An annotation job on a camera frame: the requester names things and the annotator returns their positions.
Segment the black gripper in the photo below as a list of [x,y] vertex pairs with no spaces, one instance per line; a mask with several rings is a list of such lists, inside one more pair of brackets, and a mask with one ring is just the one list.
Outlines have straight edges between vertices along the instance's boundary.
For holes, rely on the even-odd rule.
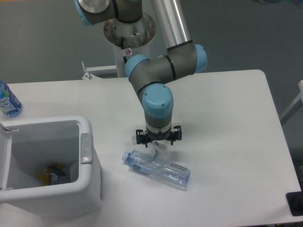
[[182,128],[180,125],[173,128],[171,128],[171,125],[167,125],[164,128],[155,128],[147,125],[146,131],[137,129],[135,132],[136,143],[144,144],[146,148],[148,147],[147,144],[154,140],[167,140],[171,145],[177,140],[182,140]]

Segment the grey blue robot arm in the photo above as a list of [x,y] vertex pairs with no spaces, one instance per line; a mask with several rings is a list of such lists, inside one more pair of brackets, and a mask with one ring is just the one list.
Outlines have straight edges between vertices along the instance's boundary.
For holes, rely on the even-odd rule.
[[[116,59],[117,69],[132,84],[145,115],[146,128],[136,131],[137,144],[181,140],[181,127],[171,125],[174,100],[167,84],[200,73],[208,64],[203,46],[194,44],[189,35],[181,2],[152,1],[157,24],[143,12],[140,0],[77,0],[74,4],[84,24],[104,23],[107,40],[122,52]],[[141,48],[153,39],[156,26],[167,54],[150,60]]]

